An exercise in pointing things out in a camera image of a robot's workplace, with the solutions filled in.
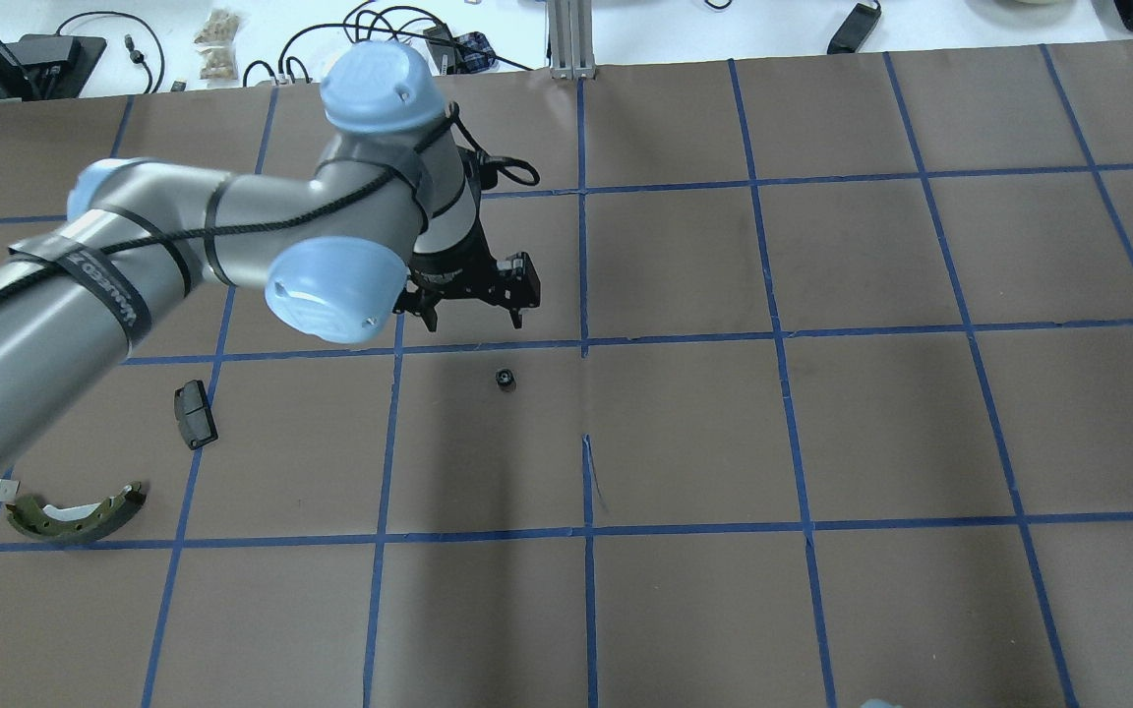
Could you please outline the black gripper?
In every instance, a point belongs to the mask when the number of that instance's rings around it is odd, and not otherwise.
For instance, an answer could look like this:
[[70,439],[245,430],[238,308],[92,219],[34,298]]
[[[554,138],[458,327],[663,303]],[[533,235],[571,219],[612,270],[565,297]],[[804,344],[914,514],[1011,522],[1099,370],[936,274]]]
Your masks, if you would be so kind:
[[437,306],[444,299],[476,299],[499,306],[513,329],[523,329],[523,313],[540,308],[540,278],[527,251],[495,259],[482,221],[475,221],[444,250],[412,255],[395,313],[419,319],[435,334]]

